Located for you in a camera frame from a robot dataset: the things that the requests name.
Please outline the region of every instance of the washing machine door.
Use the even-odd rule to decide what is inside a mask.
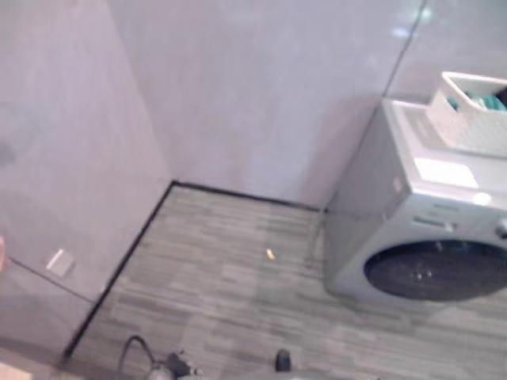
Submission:
[[[473,241],[422,241],[372,256],[364,274],[390,295],[461,301],[507,287],[507,250]]]

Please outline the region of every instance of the teal cloth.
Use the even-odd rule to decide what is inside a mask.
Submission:
[[[493,94],[486,95],[485,97],[478,97],[471,93],[470,91],[465,91],[465,94],[472,99],[473,101],[477,101],[479,104],[484,105],[487,109],[494,109],[496,111],[507,111],[507,107]],[[452,97],[447,98],[447,102],[451,107],[453,107],[455,110],[458,109],[458,103],[456,102],[456,99]]]

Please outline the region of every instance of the wall tile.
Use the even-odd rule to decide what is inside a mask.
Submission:
[[[0,275],[0,345],[54,363],[91,305],[10,262]]]
[[[420,1],[110,0],[175,177],[322,205]]]
[[[95,299],[165,186],[166,164],[107,4],[3,2],[0,234],[63,286]]]

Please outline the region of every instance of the black object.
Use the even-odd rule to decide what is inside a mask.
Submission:
[[[291,369],[292,369],[291,353],[288,350],[282,348],[276,354],[275,371],[290,372]]]
[[[178,380],[179,378],[183,378],[188,376],[189,374],[199,374],[200,371],[191,368],[189,364],[184,361],[178,354],[175,352],[170,353],[167,356],[166,360],[156,360],[152,350],[148,347],[146,341],[138,335],[133,335],[127,339],[125,342],[124,348],[121,351],[120,360],[118,360],[118,367],[116,369],[116,379],[121,380],[123,376],[124,362],[125,356],[128,353],[128,350],[133,342],[139,343],[141,348],[146,353],[148,359],[150,360],[150,373],[154,375],[154,378],[157,379],[167,379],[167,380]]]
[[[507,87],[495,93],[494,96],[497,97],[498,100],[501,101],[505,107],[507,107]]]
[[[371,285],[390,295],[426,301],[462,301],[507,287],[507,251],[473,241],[398,245],[364,266]]]
[[[174,374],[174,378],[182,378],[191,373],[193,374],[192,368],[174,352],[167,356],[165,366]]]

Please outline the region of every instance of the gray wall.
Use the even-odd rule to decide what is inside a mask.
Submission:
[[[382,94],[507,77],[506,5],[431,1],[405,51],[421,0],[2,2],[9,255],[89,302],[171,179],[323,205]]]

